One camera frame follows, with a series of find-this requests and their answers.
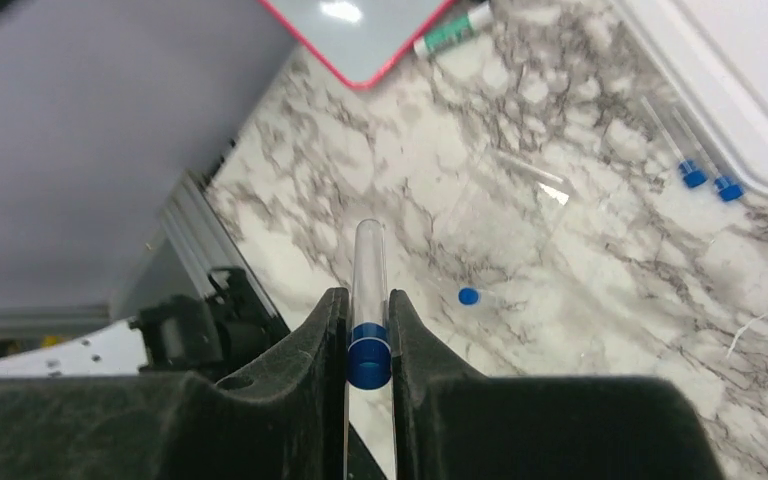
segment gray wall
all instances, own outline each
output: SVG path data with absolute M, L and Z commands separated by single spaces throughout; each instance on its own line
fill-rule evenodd
M 31 0 L 0 17 L 0 307 L 104 304 L 186 168 L 294 42 L 254 0 Z

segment red edge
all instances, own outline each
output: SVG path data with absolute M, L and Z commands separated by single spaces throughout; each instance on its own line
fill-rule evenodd
M 430 17 L 428 17 L 428 20 L 423 23 L 419 29 L 414 32 L 413 35 L 408 38 L 408 40 L 399 47 L 398 50 L 396 50 L 396 54 L 393 55 L 393 58 L 388 60 L 383 67 L 381 67 L 380 70 L 375 72 L 375 75 L 372 76 L 369 80 L 366 80 L 364 82 L 352 82 L 348 78 L 344 77 L 342 73 L 340 73 L 339 70 L 334 68 L 334 65 L 331 65 L 331 62 L 325 59 L 325 56 L 322 55 L 319 50 L 313 48 L 313 45 L 304 37 L 302 34 L 296 30 L 296 28 L 286 19 L 284 18 L 281 13 L 276 9 L 272 4 L 269 3 L 269 0 L 260 0 L 261 5 L 263 5 L 267 10 L 269 10 L 272 15 L 275 16 L 275 18 L 278 19 L 279 22 L 281 22 L 284 27 L 287 28 L 287 30 L 290 31 L 290 33 L 293 34 L 294 37 L 296 37 L 302 44 L 307 47 L 308 50 L 313 54 L 314 57 L 316 57 L 320 62 L 322 62 L 323 65 L 328 67 L 328 70 L 331 70 L 331 73 L 334 74 L 335 77 L 337 77 L 341 82 L 343 82 L 344 85 L 346 85 L 349 88 L 353 88 L 355 90 L 364 90 L 367 88 L 372 87 L 376 83 L 378 83 L 379 80 L 381 80 L 381 77 L 384 76 L 385 73 L 387 73 L 391 68 L 393 68 L 393 65 L 396 64 L 397 61 L 404 55 L 404 53 L 411 48 L 411 45 L 413 45 L 413 41 L 418 37 L 420 34 L 422 34 L 426 29 L 428 29 L 432 23 L 434 23 L 437 18 L 440 17 L 440 15 L 443 14 L 446 9 L 455 3 L 455 0 L 445 0 L 440 6 L 435 10 Z

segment clear plastic tube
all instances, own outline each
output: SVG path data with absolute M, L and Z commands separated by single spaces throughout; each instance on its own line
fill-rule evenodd
M 743 187 L 741 187 L 735 179 L 731 178 L 730 175 L 723 175 L 720 173 L 720 169 L 714 163 L 711 156 L 708 155 L 702 142 L 699 141 L 699 137 L 693 133 L 693 129 L 690 128 L 690 125 L 684 119 L 685 115 L 682 115 L 678 108 L 673 107 L 672 117 L 684 131 L 684 135 L 690 141 L 691 145 L 693 145 L 696 153 L 699 154 L 699 158 L 702 160 L 704 166 L 714 175 L 714 186 L 717 188 L 717 195 L 719 195 L 724 202 L 730 202 L 742 197 Z
M 640 105 L 643 106 L 643 109 L 646 110 L 646 113 L 649 115 L 652 121 L 655 122 L 655 126 L 658 127 L 658 130 L 661 131 L 661 134 L 664 136 L 664 140 L 667 142 L 667 146 L 670 147 L 670 150 L 672 150 L 676 159 L 679 161 L 685 160 L 687 155 L 685 155 L 681 147 L 678 146 L 675 139 L 673 138 L 673 136 L 677 133 L 676 130 L 674 128 L 668 129 L 667 126 L 664 125 L 662 115 L 658 115 L 658 112 L 655 111 L 655 107 L 652 106 L 652 103 L 648 98 L 646 98 L 645 95 L 640 97 Z
M 375 390 L 391 375 L 384 230 L 376 220 L 357 227 L 353 270 L 347 376 L 355 387 Z

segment marble countertop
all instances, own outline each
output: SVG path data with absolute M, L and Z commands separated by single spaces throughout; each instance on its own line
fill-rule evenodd
M 291 328 L 326 288 L 348 286 L 354 229 L 374 217 L 389 287 L 476 368 L 667 378 L 726 475 L 767 479 L 768 199 L 724 205 L 682 185 L 630 101 L 663 80 L 607 3 L 495 9 L 491 31 L 431 62 L 407 58 L 366 92 L 298 50 L 242 128 L 212 204 Z M 534 201 L 533 184 L 484 184 L 471 205 L 489 216 L 473 217 L 537 220 L 451 247 L 452 206 L 488 146 L 577 195 L 558 208 Z M 462 227 L 461 244 L 475 235 Z M 476 317 L 454 301 L 464 283 L 501 300 Z M 351 419 L 393 478 L 387 390 L 353 392 Z

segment blue cap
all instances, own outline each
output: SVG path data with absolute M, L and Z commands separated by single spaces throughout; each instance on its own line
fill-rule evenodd
M 475 305 L 481 300 L 481 294 L 472 287 L 464 287 L 458 292 L 458 301 L 461 305 Z
M 693 160 L 687 159 L 679 163 L 678 170 L 687 188 L 696 188 L 708 181 L 708 176 L 696 166 Z
M 349 383 L 361 390 L 376 390 L 390 381 L 390 345 L 381 325 L 363 323 L 352 329 L 348 351 Z
M 743 196 L 743 187 L 728 175 L 714 180 L 714 185 L 717 187 L 717 195 L 724 202 L 737 200 Z

